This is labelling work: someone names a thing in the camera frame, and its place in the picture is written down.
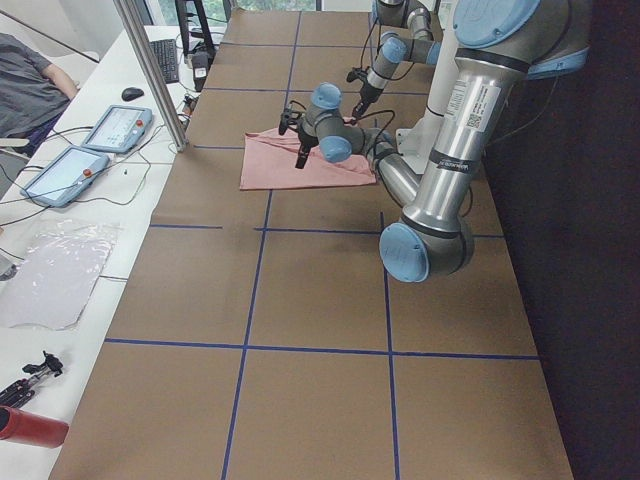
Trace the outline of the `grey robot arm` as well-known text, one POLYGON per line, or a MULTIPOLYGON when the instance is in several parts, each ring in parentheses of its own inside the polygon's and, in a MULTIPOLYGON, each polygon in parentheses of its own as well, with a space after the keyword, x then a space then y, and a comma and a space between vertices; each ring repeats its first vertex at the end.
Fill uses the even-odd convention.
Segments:
POLYGON ((401 36, 395 31, 380 34, 372 65, 365 68, 360 63, 347 74, 348 83, 356 80, 361 82, 360 99, 351 113, 355 120, 365 116, 369 107, 379 100, 389 82, 406 76, 396 74, 401 63, 435 65, 442 45, 435 40, 432 15, 422 1, 373 1, 371 20, 364 48, 367 47, 375 26, 404 29, 409 32, 409 36, 401 36))
POLYGON ((457 1, 436 40, 422 3, 378 1, 373 18, 387 32, 373 65, 348 75, 362 84, 351 115, 341 114, 341 91, 327 82, 306 110, 284 109, 280 129, 298 135, 298 168, 313 147, 331 163, 361 155, 401 206, 379 242, 392 277, 421 282, 470 261, 474 240, 460 208, 509 94, 518 82, 584 65, 592 8, 589 1, 457 1), (436 68, 424 117, 395 135, 359 127, 403 62, 436 68))

